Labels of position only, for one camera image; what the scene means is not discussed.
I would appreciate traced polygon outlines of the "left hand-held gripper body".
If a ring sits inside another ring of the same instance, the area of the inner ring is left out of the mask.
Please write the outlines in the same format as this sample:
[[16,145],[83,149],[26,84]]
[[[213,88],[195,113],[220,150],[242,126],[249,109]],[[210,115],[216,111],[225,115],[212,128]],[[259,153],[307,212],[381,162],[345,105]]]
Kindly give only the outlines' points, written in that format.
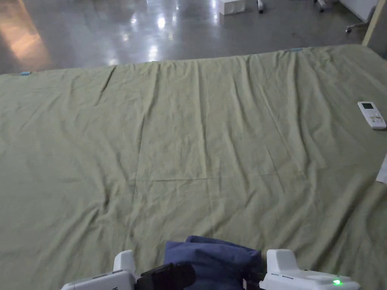
[[140,275],[131,250],[120,252],[113,263],[113,271],[65,284],[62,290],[134,290]]

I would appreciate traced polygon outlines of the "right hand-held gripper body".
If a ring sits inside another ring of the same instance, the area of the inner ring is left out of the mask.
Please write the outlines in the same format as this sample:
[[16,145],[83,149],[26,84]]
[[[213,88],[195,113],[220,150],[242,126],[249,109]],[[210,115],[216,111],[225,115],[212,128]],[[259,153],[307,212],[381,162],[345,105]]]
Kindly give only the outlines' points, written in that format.
[[266,273],[251,273],[243,280],[244,290],[359,290],[348,276],[302,270],[291,250],[270,249]]

